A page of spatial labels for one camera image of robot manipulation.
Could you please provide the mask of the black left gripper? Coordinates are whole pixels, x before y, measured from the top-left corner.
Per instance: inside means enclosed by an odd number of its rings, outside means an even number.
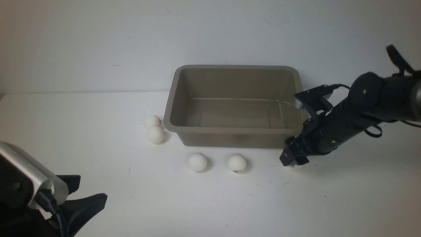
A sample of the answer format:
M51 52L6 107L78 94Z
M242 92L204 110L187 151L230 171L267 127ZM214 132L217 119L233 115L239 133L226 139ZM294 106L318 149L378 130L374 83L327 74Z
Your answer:
M66 183L68 194L80 187L80 175L58 175ZM101 212L107 202L104 193L86 198L68 200L58 205L67 226L67 236L74 237L84 225ZM1 201L1 236L2 237L62 237L62 225L53 227L41 212L30 208L11 208Z

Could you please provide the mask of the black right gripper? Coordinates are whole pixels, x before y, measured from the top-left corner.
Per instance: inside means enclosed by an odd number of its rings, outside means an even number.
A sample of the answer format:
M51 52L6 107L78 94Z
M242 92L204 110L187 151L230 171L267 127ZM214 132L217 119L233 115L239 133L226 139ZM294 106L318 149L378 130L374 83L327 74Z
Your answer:
M280 161L287 165L302 166L309 163L307 156L325 155L349 140L349 114L331 112L320 114L317 120L310 123L310 130L305 129L296 138L289 137L284 141ZM294 154L291 144L294 143Z

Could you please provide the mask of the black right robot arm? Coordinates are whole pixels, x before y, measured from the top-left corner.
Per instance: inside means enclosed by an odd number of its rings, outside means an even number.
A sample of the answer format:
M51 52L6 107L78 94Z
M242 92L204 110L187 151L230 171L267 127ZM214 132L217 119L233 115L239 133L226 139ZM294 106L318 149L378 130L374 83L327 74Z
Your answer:
M390 77L373 72L359 76L348 88L348 96L332 106L328 97L342 84L321 85L295 94L298 108L310 114L298 136L285 140L280 156L283 166L301 166L309 156L327 155L361 132L382 136L380 123L401 121L417 127L420 122L420 71L413 69L394 45L386 47L399 70Z

